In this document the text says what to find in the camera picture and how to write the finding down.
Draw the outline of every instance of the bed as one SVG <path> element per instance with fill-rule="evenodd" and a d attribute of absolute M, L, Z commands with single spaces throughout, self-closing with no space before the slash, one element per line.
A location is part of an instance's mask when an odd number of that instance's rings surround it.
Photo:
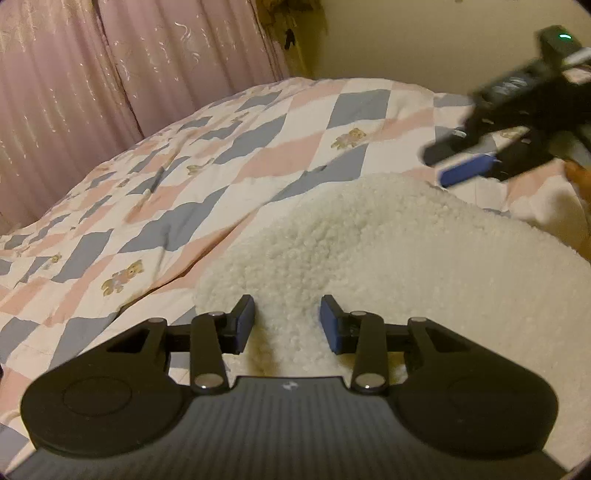
<path fill-rule="evenodd" d="M 3 236 L 0 471 L 33 449 L 18 414 L 33 379 L 146 318 L 189 322 L 193 287 L 212 261 L 318 185 L 375 173 L 436 184 L 420 149 L 469 108 L 464 96 L 381 79 L 253 87 L 97 166 L 39 221 Z M 560 160 L 453 193 L 585 251 L 587 221 Z M 187 382 L 187 367 L 177 356 L 170 374 Z"/>

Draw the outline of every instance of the round black pad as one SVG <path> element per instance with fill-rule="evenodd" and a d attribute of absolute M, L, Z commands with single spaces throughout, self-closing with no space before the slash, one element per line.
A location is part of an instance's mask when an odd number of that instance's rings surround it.
<path fill-rule="evenodd" d="M 417 437 L 477 458 L 542 448 L 558 412 L 544 380 L 492 353 L 438 355 L 394 391 L 394 410 Z"/>
<path fill-rule="evenodd" d="M 160 437 L 180 417 L 180 387 L 141 355 L 80 359 L 42 375 L 23 395 L 21 416 L 36 447 L 117 455 Z"/>

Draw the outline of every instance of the blue handle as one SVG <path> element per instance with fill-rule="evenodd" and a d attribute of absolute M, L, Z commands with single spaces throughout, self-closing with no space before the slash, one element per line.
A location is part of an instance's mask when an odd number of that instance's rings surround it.
<path fill-rule="evenodd" d="M 451 187 L 473 177 L 489 171 L 494 165 L 496 157 L 493 155 L 479 155 L 467 162 L 461 163 L 449 170 L 442 171 L 439 175 L 439 183 L 443 188 Z"/>

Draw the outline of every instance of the blue pad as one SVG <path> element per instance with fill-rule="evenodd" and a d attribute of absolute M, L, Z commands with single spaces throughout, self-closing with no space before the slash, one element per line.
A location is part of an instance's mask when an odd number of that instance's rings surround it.
<path fill-rule="evenodd" d="M 246 342 L 248 341 L 248 336 L 251 334 L 254 321 L 255 301 L 250 297 L 242 313 L 238 317 L 236 325 L 236 342 L 240 353 L 242 353 L 246 347 Z"/>
<path fill-rule="evenodd" d="M 483 175 L 491 169 L 495 161 L 496 157 L 492 155 L 479 155 L 471 158 L 467 162 L 442 171 L 439 175 L 439 183 L 446 189 L 478 175 Z"/>
<path fill-rule="evenodd" d="M 338 335 L 339 321 L 325 299 L 320 300 L 320 323 L 324 329 L 330 350 L 337 355 L 340 354 L 342 342 Z"/>

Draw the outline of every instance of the screw head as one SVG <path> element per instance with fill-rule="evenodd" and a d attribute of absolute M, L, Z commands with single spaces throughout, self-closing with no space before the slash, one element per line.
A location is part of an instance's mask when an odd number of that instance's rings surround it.
<path fill-rule="evenodd" d="M 206 390 L 220 387 L 223 384 L 223 378 L 218 374 L 201 374 L 195 377 L 194 383 L 199 388 Z"/>
<path fill-rule="evenodd" d="M 379 374 L 367 373 L 358 375 L 355 378 L 355 383 L 361 388 L 379 388 L 386 383 L 386 379 Z"/>

